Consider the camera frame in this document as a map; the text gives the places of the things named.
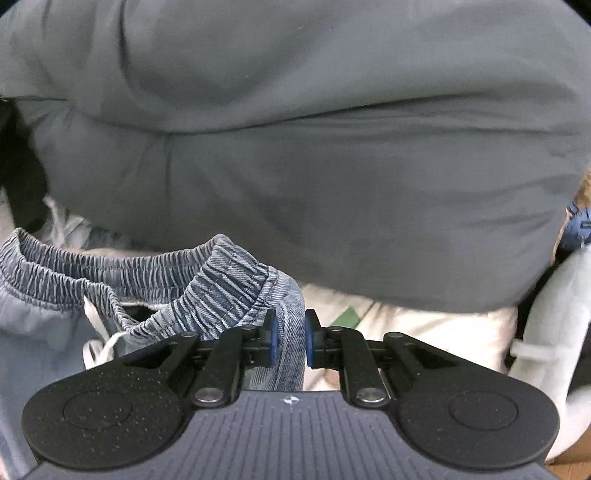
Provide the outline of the grey neck pillow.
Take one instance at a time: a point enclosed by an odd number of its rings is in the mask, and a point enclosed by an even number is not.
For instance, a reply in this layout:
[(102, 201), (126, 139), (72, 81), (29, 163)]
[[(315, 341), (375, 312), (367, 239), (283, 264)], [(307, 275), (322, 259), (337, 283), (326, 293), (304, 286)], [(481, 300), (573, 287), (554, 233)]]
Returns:
[(572, 447), (590, 425), (590, 388), (570, 391), (590, 323), (590, 247), (573, 252), (536, 296), (523, 338), (512, 343), (509, 376), (544, 392), (560, 428), (546, 459)]

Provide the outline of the light blue denim pants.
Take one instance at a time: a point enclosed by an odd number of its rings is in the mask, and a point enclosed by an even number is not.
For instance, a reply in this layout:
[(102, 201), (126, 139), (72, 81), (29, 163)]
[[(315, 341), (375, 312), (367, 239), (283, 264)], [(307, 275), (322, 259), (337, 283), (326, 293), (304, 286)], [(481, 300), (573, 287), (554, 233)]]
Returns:
[(34, 457), (25, 403), (41, 388), (185, 331), (214, 340), (276, 312), (276, 366), (253, 369), (251, 390), (304, 385), (304, 297), (286, 273), (224, 235), (154, 256), (73, 253), (14, 231), (1, 248), (1, 461), (11, 479)]

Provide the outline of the dark grey duvet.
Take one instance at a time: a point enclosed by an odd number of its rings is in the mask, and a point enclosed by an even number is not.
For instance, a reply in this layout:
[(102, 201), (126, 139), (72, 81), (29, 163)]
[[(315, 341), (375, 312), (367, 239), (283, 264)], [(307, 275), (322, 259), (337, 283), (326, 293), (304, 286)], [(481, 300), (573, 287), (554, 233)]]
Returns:
[(481, 312), (546, 271), (587, 170), (590, 27), (563, 1), (19, 1), (1, 94), (95, 225)]

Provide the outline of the white black spotted fleece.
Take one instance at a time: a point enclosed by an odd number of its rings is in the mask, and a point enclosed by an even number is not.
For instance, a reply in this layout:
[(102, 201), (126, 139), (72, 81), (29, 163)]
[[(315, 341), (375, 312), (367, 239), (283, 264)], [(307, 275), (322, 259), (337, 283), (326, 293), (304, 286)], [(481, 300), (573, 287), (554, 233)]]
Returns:
[(41, 213), (34, 214), (33, 221), (25, 229), (39, 241), (68, 251), (123, 251), (132, 248), (132, 241), (124, 235), (94, 226), (51, 198), (41, 201)]

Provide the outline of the cream bear print bedsheet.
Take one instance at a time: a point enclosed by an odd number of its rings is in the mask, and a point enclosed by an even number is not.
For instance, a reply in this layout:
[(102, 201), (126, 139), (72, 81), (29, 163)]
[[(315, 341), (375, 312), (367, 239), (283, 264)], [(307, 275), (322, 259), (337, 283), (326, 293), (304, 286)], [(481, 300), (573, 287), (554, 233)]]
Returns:
[(324, 327), (353, 328), (377, 341), (389, 332), (400, 332), (499, 372), (505, 370), (505, 356), (517, 329), (515, 307), (456, 314), (391, 306), (312, 284), (301, 285), (301, 292), (305, 306), (315, 310)]

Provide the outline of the small teddy bear toy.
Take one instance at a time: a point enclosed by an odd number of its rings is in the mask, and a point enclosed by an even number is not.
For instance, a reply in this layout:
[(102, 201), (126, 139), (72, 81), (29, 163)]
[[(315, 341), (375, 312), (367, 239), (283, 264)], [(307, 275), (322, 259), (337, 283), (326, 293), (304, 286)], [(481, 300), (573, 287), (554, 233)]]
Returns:
[(590, 171), (587, 171), (577, 194), (566, 208), (566, 221), (555, 247), (554, 264), (561, 263), (572, 252), (590, 243), (590, 191)]

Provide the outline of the black cat paw plush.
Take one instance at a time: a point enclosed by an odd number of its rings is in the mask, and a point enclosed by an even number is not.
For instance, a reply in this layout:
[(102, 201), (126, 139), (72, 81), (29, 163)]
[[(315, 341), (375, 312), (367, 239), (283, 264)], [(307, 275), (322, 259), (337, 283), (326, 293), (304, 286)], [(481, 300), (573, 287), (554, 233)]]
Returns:
[(29, 130), (16, 107), (1, 100), (1, 187), (6, 191), (15, 226), (34, 233), (49, 216), (44, 203), (44, 169), (29, 145)]

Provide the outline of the brown cardboard barrier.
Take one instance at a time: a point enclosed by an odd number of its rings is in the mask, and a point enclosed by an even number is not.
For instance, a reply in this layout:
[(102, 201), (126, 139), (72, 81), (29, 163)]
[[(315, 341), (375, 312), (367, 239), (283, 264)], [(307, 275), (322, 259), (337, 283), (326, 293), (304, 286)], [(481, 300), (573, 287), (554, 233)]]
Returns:
[(590, 444), (573, 446), (547, 468), (561, 480), (587, 480), (591, 476)]

